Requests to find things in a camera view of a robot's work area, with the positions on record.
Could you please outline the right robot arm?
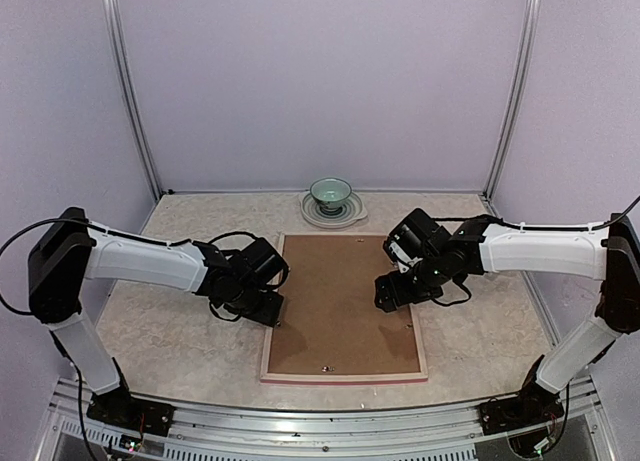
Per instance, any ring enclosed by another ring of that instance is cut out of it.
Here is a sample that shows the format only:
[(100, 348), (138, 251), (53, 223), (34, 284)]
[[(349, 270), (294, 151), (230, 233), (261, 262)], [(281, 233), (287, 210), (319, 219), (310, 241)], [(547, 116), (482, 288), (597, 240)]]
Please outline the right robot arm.
[(443, 287), (471, 276), (522, 271), (574, 275), (600, 282), (594, 313), (531, 368), (511, 414), (535, 423), (583, 368), (604, 356), (621, 336), (639, 329), (639, 239), (627, 212), (582, 225), (513, 224), (488, 214), (457, 219), (411, 211), (388, 235), (383, 250), (395, 270), (375, 281), (375, 306), (439, 303)]

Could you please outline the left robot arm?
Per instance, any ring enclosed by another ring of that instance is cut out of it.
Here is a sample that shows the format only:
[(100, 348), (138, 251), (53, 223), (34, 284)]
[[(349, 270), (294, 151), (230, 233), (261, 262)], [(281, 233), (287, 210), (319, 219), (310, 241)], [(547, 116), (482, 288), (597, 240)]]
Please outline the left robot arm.
[(46, 231), (28, 255), (28, 303), (20, 310), (2, 306), (44, 325), (59, 351), (75, 366), (92, 393), (101, 396), (102, 411), (121, 426), (140, 415), (116, 361), (108, 354), (80, 300), (87, 280), (112, 279), (169, 287), (208, 300), (220, 320), (247, 319), (274, 326), (283, 297), (279, 288), (290, 268), (265, 238), (252, 235), (242, 249), (220, 249), (216, 240), (169, 242), (114, 230), (90, 221), (83, 209), (70, 207), (56, 218), (33, 223), (1, 246)]

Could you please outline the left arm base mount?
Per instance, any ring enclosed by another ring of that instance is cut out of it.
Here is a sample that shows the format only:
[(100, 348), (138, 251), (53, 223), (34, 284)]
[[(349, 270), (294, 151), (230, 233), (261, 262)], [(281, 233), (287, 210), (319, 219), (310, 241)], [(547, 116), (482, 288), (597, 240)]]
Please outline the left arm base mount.
[(161, 437), (168, 436), (174, 413), (171, 404), (135, 397), (124, 387), (93, 394), (87, 409), (91, 420)]

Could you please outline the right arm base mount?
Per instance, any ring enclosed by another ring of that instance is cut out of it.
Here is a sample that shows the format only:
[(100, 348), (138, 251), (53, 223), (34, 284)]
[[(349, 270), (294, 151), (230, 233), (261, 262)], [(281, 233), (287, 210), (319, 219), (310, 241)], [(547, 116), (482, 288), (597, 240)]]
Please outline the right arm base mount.
[(487, 436), (563, 418), (565, 409), (557, 392), (546, 390), (529, 377), (517, 394), (481, 403), (478, 413)]

